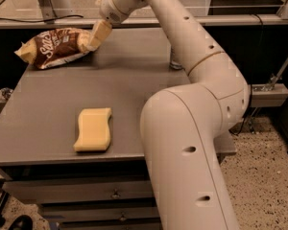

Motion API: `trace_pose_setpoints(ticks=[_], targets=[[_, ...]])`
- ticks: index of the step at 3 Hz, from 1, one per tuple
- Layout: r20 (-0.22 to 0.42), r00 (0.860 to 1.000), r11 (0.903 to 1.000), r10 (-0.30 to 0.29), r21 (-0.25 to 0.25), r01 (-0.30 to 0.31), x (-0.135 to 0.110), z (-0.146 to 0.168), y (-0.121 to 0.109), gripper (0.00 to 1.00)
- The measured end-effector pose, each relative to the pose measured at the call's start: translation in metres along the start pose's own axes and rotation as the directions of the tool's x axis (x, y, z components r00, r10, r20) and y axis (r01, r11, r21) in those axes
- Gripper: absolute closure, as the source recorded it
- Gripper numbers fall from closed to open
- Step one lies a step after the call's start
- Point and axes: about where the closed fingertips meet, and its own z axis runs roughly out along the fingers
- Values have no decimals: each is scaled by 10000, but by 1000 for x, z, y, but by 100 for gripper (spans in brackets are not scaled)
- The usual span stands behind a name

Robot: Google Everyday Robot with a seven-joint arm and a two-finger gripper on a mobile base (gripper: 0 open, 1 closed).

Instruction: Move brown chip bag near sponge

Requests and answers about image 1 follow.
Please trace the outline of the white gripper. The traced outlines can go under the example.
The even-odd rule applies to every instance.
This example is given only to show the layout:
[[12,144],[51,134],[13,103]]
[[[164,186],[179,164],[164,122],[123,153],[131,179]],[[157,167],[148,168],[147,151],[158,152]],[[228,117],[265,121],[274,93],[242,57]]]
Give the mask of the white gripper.
[[141,0],[97,0],[95,4],[103,19],[93,26],[87,43],[89,51],[97,50],[112,32],[112,25],[121,24],[128,19],[140,7]]

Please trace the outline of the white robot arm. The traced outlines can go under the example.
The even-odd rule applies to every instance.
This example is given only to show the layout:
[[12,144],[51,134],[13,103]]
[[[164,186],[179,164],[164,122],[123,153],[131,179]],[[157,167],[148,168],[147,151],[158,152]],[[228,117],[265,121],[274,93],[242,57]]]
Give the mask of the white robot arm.
[[163,230],[240,230],[214,141],[244,115],[250,88],[179,0],[99,0],[112,25],[150,6],[189,83],[144,105],[140,133]]

